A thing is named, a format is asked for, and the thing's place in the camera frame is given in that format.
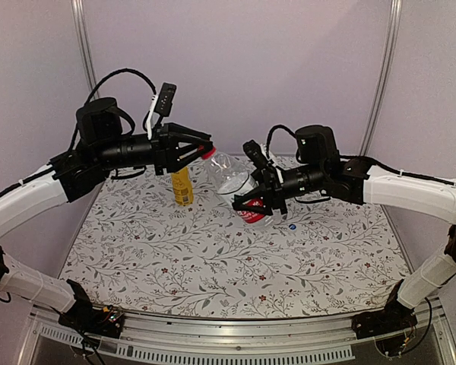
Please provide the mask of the metal frame post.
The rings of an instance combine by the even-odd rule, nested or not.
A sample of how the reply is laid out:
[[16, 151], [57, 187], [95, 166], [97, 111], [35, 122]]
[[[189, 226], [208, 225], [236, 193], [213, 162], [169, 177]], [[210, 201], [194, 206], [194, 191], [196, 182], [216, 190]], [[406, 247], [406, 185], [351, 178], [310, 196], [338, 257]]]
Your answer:
[[92, 91], [97, 83], [97, 77], [93, 66], [93, 57], [90, 49], [89, 37], [87, 34], [87, 22], [84, 13], [84, 2], [81, 0], [71, 0], [71, 9], [84, 75], [87, 81], [87, 86], [89, 90]]
[[367, 155], [372, 144], [372, 140], [377, 129], [379, 114], [385, 98], [388, 86], [388, 79], [391, 74], [391, 67], [397, 47], [397, 39], [400, 29], [402, 1], [392, 0], [388, 17], [388, 27], [383, 47], [383, 56], [376, 83], [375, 94], [369, 111], [363, 140], [359, 148], [359, 155]]

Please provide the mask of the right metal frame post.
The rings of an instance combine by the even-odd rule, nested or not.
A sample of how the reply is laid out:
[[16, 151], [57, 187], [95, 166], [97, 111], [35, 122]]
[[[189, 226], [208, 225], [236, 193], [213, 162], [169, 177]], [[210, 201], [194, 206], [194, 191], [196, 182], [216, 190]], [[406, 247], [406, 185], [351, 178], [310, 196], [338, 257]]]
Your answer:
[[391, 67], [397, 47], [397, 39], [400, 29], [402, 1], [392, 0], [388, 17], [388, 27], [383, 47], [383, 56], [376, 83], [375, 94], [369, 111], [363, 140], [359, 148], [359, 155], [367, 155], [372, 144], [372, 140], [377, 129], [379, 114], [385, 98], [388, 86], [388, 79], [391, 74]]

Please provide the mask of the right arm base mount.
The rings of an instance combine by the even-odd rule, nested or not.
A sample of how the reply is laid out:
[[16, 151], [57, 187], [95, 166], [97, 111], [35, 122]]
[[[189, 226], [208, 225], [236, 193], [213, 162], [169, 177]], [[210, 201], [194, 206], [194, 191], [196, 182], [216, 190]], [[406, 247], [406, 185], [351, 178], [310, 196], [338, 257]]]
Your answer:
[[357, 314], [351, 319], [351, 329], [358, 339], [400, 332], [399, 335], [376, 342], [378, 351], [387, 357], [402, 355], [417, 324], [415, 313], [396, 300], [376, 311]]

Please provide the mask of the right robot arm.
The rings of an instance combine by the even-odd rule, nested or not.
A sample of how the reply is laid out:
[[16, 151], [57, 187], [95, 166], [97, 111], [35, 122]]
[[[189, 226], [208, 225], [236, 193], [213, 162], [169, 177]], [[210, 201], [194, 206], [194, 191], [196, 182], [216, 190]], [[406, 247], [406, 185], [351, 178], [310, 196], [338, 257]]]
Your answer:
[[243, 145], [253, 162], [256, 187], [237, 195], [236, 211], [271, 215], [286, 214], [286, 201], [310, 192], [356, 205], [387, 205], [437, 217], [450, 225], [448, 243], [403, 279], [378, 325], [394, 331], [407, 319], [407, 309], [456, 275], [456, 179], [409, 173], [390, 168], [366, 156], [340, 155], [334, 133], [323, 125], [309, 125], [292, 133], [296, 139], [299, 167], [283, 170], [269, 158], [269, 149], [255, 141]]

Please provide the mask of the yellow juice bottle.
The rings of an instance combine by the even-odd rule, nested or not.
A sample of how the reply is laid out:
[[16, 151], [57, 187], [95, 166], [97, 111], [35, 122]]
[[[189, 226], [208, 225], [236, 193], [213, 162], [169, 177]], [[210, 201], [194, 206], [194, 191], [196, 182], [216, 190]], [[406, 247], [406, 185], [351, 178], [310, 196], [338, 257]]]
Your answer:
[[172, 173], [171, 181], [176, 203], [181, 206], [192, 204], [194, 201], [194, 192], [188, 167], [183, 167], [178, 172]]

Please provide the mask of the left metal frame post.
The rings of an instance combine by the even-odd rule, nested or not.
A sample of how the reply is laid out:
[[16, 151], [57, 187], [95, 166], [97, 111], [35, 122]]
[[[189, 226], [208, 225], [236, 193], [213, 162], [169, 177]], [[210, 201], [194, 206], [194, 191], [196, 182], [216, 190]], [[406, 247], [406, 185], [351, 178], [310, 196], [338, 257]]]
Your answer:
[[87, 86], [89, 90], [92, 91], [97, 83], [97, 77], [93, 66], [93, 57], [90, 49], [89, 37], [87, 34], [87, 22], [84, 13], [84, 2], [81, 0], [71, 0], [71, 9], [84, 75], [87, 81]]

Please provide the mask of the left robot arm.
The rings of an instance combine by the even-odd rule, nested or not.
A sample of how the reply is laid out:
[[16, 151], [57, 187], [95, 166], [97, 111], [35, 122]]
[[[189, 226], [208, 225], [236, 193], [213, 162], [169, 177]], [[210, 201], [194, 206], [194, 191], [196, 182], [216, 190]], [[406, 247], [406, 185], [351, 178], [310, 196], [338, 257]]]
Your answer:
[[[0, 239], [32, 218], [92, 192], [115, 170], [132, 168], [136, 175], [152, 166], [156, 175], [175, 173], [212, 148], [209, 134], [168, 122], [144, 134], [124, 132], [133, 119], [113, 97], [85, 103], [77, 112], [80, 140], [52, 158], [33, 175], [0, 193]], [[82, 330], [98, 322], [95, 309], [81, 285], [32, 269], [0, 247], [0, 291], [50, 306]]]

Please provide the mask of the aluminium front rail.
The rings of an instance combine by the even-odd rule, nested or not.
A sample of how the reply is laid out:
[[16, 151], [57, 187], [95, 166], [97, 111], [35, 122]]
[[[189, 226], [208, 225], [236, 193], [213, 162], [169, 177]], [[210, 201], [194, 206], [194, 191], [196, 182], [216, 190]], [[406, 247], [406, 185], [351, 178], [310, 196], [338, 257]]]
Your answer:
[[408, 354], [387, 357], [358, 339], [352, 315], [295, 319], [194, 319], [130, 311], [119, 339], [94, 337], [92, 349], [57, 315], [36, 306], [19, 364], [456, 364], [456, 345], [440, 300], [416, 309]]

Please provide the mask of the floral table mat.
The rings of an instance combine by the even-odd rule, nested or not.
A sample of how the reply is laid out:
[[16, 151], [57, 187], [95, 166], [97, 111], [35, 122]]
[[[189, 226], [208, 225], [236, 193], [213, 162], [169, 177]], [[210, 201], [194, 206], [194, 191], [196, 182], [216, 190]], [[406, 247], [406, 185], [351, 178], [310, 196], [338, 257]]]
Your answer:
[[201, 161], [189, 175], [188, 206], [175, 203], [168, 176], [106, 182], [62, 278], [95, 303], [241, 319], [374, 309], [409, 273], [378, 206], [310, 195], [305, 204], [290, 201], [284, 219], [251, 227], [216, 195]]

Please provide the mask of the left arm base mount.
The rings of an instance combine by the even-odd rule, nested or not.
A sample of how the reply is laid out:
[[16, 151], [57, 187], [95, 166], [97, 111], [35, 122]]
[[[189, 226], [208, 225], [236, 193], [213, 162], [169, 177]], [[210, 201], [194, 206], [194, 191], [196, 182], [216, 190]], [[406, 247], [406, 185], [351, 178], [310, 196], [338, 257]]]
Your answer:
[[75, 302], [65, 313], [59, 314], [59, 325], [81, 333], [119, 339], [125, 323], [124, 312], [112, 305], [95, 308], [79, 283], [68, 279]]

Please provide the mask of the red cap water bottle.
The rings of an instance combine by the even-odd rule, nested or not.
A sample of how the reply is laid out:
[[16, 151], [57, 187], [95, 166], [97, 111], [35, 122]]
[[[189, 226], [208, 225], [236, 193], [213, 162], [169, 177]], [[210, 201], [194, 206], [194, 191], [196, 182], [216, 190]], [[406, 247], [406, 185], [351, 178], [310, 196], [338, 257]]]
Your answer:
[[[245, 183], [255, 184], [255, 179], [242, 161], [224, 152], [217, 150], [214, 155], [203, 161], [208, 179], [213, 183], [217, 195], [233, 210], [234, 192]], [[245, 224], [251, 227], [267, 228], [274, 222], [273, 216], [264, 216], [247, 211], [234, 212]]]

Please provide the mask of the red bottle cap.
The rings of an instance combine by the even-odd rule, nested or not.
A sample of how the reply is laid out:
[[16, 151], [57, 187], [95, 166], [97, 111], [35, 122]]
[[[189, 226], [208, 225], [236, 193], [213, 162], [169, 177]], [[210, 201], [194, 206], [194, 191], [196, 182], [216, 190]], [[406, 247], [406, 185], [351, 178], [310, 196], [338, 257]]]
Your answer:
[[208, 159], [209, 157], [211, 157], [212, 155], [214, 155], [216, 152], [217, 152], [217, 149], [216, 149], [215, 147], [212, 147], [211, 150], [209, 150], [209, 151], [203, 153], [202, 156], [201, 156], [201, 158], [202, 158], [203, 160], [206, 160], [206, 159]]

